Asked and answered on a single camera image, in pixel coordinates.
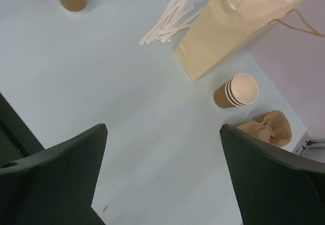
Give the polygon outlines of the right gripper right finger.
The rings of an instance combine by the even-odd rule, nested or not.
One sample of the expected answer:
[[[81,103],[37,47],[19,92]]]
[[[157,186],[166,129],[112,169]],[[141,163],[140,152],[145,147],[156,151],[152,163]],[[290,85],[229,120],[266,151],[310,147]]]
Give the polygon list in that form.
[[[222,148],[243,224],[324,224],[324,164],[230,124]]]

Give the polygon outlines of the brown paper coffee cup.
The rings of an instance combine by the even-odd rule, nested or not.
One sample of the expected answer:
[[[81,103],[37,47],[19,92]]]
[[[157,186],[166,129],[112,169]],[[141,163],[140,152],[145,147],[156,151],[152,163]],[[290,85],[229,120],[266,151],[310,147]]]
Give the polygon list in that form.
[[[87,0],[60,0],[62,6],[70,12],[80,12],[86,8]]]

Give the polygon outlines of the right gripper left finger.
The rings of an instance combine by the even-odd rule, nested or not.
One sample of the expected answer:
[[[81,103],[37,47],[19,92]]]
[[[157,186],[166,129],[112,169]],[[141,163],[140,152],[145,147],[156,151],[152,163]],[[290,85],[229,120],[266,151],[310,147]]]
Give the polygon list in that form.
[[[97,124],[1,167],[1,224],[88,224],[107,141]]]

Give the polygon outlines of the tan paper bag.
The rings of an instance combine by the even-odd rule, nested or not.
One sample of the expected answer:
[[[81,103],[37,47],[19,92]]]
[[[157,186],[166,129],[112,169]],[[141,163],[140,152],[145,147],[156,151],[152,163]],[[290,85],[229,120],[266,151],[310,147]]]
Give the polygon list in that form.
[[[269,24],[297,11],[302,0],[209,0],[174,55],[195,81],[246,45]]]

